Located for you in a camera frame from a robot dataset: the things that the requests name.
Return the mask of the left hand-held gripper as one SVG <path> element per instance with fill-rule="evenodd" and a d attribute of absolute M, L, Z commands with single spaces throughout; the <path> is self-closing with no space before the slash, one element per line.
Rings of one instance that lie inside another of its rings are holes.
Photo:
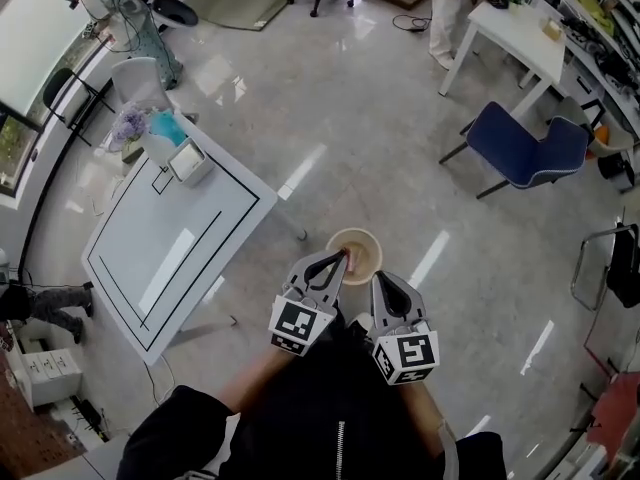
<path fill-rule="evenodd" d="M 272 304 L 271 344 L 304 356 L 337 316 L 337 297 L 348 266 L 347 253 L 322 250 L 295 263 Z"/>

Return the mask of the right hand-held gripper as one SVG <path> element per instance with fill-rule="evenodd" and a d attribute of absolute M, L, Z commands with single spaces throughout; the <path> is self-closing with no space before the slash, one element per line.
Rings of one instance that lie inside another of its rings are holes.
<path fill-rule="evenodd" d="M 387 271 L 371 280 L 374 321 L 372 357 L 390 386 L 423 381 L 441 364 L 438 333 L 425 316 L 420 293 L 407 281 Z M 396 323 L 396 319 L 405 322 Z"/>

